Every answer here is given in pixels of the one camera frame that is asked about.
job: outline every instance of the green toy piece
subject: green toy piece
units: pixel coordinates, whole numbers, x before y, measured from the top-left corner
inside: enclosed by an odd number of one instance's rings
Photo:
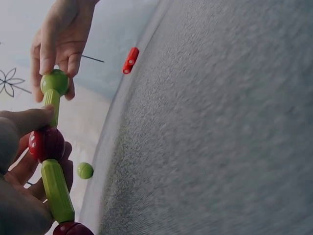
[[[79,163],[77,174],[80,178],[87,180],[93,176],[93,167],[88,163]]]
[[[57,160],[43,161],[41,169],[45,193],[54,219],[58,223],[74,221],[75,211],[69,197],[62,168]]]
[[[60,98],[65,95],[68,90],[68,77],[62,70],[53,70],[50,74],[42,77],[40,88],[44,94],[44,104],[54,105],[54,118],[50,126],[57,127]]]

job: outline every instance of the green wooden bead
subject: green wooden bead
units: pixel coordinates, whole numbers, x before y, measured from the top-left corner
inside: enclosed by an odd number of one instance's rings
[[[63,96],[68,90],[68,77],[62,70],[53,70],[50,74],[42,77],[40,88],[43,94],[54,89],[60,96]]]
[[[77,174],[80,178],[87,180],[93,176],[93,167],[88,163],[79,163]]]

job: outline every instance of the finger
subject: finger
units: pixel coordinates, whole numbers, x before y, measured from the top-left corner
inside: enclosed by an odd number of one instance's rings
[[[69,78],[73,78],[78,74],[80,61],[82,59],[81,53],[72,54],[68,59],[67,75]]]
[[[68,68],[68,59],[64,59],[58,63],[59,69],[62,70],[63,72],[67,72]]]
[[[21,138],[31,131],[48,125],[53,118],[53,114],[53,105],[48,105],[42,109],[29,109],[21,112],[2,111],[0,112],[0,117],[12,121],[16,128],[15,133]]]
[[[56,38],[60,23],[55,11],[48,13],[41,28],[40,70],[41,75],[52,72],[56,61]]]
[[[22,153],[28,148],[28,140],[29,140],[29,136],[30,136],[30,133],[23,136],[21,139],[20,139],[20,145],[19,145],[19,149],[18,149],[18,153],[16,154],[16,157],[15,159],[13,160],[12,164],[14,162],[16,162],[20,156],[22,155]]]
[[[35,160],[28,151],[20,162],[10,171],[10,174],[20,183],[20,185],[25,185],[34,175],[37,166],[38,161]]]
[[[65,94],[65,98],[67,100],[72,100],[75,97],[75,86],[74,86],[74,81],[72,78],[69,79],[69,87],[68,91]]]
[[[62,157],[62,160],[60,161],[60,165],[64,173],[67,187],[69,185],[72,186],[72,183],[73,183],[73,179],[71,179],[69,176],[70,173],[71,175],[73,175],[73,170],[70,169],[70,163],[69,163],[71,161],[68,160],[71,152],[72,152],[72,146],[70,145],[70,143],[66,142],[65,152]],[[45,188],[44,188],[44,183],[43,183],[42,178],[38,180],[38,182],[30,186],[27,190],[29,190],[33,196],[35,196],[42,202],[46,199]]]
[[[41,92],[40,89],[40,80],[41,80],[41,75],[39,73],[40,69],[40,37],[39,37],[40,31],[36,34],[32,47],[31,47],[31,67],[30,67],[30,77],[31,77],[31,83],[33,86],[33,95],[35,97],[35,100],[37,102],[41,102],[44,95]]]
[[[62,170],[64,173],[65,181],[67,183],[68,191],[70,192],[70,190],[72,189],[72,186],[73,186],[73,176],[74,176],[73,162],[70,160],[64,161],[64,162],[62,162],[61,167],[62,167]]]

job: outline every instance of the red toy piece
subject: red toy piece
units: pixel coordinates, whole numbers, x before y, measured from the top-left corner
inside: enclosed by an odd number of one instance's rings
[[[126,60],[124,66],[123,66],[123,69],[122,69],[123,74],[129,74],[132,71],[132,69],[133,69],[133,66],[129,65],[127,63],[127,60]]]
[[[129,65],[134,65],[136,63],[138,55],[139,55],[139,49],[136,47],[133,47],[128,54],[127,63]]]
[[[53,231],[53,235],[94,235],[85,225],[70,221],[59,224]]]
[[[65,141],[57,128],[45,127],[30,134],[28,147],[29,152],[40,163],[46,159],[59,161],[64,155]]]

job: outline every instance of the white surface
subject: white surface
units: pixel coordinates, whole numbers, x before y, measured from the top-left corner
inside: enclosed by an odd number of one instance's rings
[[[31,41],[53,2],[1,0],[0,70],[7,74],[16,68],[14,78],[25,80],[17,86],[29,91]],[[129,49],[136,45],[157,3],[158,0],[101,0],[96,6],[84,55],[104,63],[82,58],[79,74],[75,77],[76,97],[71,102],[62,98],[59,112],[58,128],[73,146],[70,156],[74,162],[71,198],[76,220],[87,184],[87,181],[78,178],[77,165],[80,162],[92,163],[110,100],[122,77],[121,69],[126,56]],[[14,98],[4,91],[0,93],[0,110],[20,111],[41,107],[33,101],[31,94],[13,89]],[[38,168],[30,182],[34,183],[39,177]]]

